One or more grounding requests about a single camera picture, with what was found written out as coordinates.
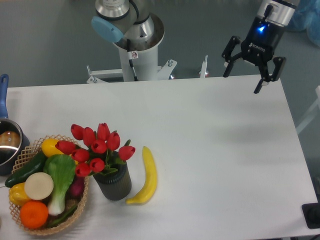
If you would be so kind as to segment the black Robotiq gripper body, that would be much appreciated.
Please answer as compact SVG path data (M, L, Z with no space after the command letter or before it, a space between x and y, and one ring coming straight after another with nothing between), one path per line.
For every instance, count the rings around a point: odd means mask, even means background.
M255 66L269 62L283 36L285 28L255 17L246 38L241 43L242 59Z

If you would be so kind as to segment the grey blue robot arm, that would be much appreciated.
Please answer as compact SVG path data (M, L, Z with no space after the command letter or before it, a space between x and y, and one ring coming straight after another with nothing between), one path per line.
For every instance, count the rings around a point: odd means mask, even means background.
M232 36L221 56L227 78L238 59L258 67L260 80L254 90L276 82L286 58L275 50L285 27L299 5L298 0L264 0L244 40ZM164 38L162 21L150 12L145 0L97 0L94 31L119 51L123 79L126 82L156 81L170 75L158 68L158 45Z

